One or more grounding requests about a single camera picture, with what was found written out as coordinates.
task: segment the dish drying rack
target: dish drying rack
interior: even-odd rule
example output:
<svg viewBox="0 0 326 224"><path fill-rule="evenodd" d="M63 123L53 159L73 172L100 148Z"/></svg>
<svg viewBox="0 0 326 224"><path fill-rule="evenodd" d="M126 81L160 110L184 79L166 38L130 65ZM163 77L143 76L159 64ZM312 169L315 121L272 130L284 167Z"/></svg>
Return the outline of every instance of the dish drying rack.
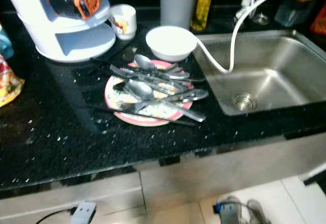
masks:
<svg viewBox="0 0 326 224"><path fill-rule="evenodd" d="M48 0L11 0L37 51L64 63L89 60L114 44L114 31L104 23L110 14L110 3L100 1L97 12L82 20L58 16Z"/></svg>

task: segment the kitchen counter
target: kitchen counter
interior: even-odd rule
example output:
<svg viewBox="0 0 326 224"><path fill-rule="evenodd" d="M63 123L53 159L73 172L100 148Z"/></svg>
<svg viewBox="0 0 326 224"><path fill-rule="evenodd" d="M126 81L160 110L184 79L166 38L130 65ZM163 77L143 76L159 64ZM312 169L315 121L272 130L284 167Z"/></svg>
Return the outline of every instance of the kitchen counter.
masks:
<svg viewBox="0 0 326 224"><path fill-rule="evenodd" d="M140 163L187 154L202 157L250 147L260 139L268 143L326 129L326 102L230 117L207 83L196 86L210 92L207 99L193 103L193 109L207 114L196 127L130 125L112 113L86 107L105 107L108 75L96 67L126 65L135 49L153 59L145 34L158 22L144 21L132 41L117 39L97 60L78 64L41 56L15 14L2 16L1 22L15 50L8 63L25 85L21 95L0 108L0 193L6 192L0 198L10 196L12 189L92 173L121 174L136 171L133 166ZM228 21L214 23L209 30L232 31ZM193 76L202 75L192 56L182 65Z"/></svg>

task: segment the snack package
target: snack package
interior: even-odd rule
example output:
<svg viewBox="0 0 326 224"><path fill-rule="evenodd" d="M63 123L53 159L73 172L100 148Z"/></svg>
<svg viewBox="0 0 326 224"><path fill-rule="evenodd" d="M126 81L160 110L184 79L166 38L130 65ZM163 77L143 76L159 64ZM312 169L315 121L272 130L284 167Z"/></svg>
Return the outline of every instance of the snack package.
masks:
<svg viewBox="0 0 326 224"><path fill-rule="evenodd" d="M14 100L21 92L24 80L18 78L0 55L0 107Z"/></svg>
<svg viewBox="0 0 326 224"><path fill-rule="evenodd" d="M326 5L324 5L319 11L317 17L310 26L310 31L326 35Z"/></svg>

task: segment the sink drain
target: sink drain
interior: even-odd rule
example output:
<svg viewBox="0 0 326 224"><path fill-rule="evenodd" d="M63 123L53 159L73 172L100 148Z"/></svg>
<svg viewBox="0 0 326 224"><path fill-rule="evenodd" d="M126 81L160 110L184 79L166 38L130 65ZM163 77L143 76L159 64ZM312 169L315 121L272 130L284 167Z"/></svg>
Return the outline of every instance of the sink drain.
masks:
<svg viewBox="0 0 326 224"><path fill-rule="evenodd" d="M233 103L241 112L251 112L256 108L256 102L250 93L239 93L233 96Z"/></svg>

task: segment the plastic bag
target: plastic bag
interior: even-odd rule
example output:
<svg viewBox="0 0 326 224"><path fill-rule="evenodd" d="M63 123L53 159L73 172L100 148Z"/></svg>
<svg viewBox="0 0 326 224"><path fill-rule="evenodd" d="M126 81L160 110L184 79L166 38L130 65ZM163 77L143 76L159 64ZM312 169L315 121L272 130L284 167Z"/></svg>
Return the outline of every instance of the plastic bag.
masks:
<svg viewBox="0 0 326 224"><path fill-rule="evenodd" d="M18 78L0 55L0 107L14 100L21 92L24 80Z"/></svg>

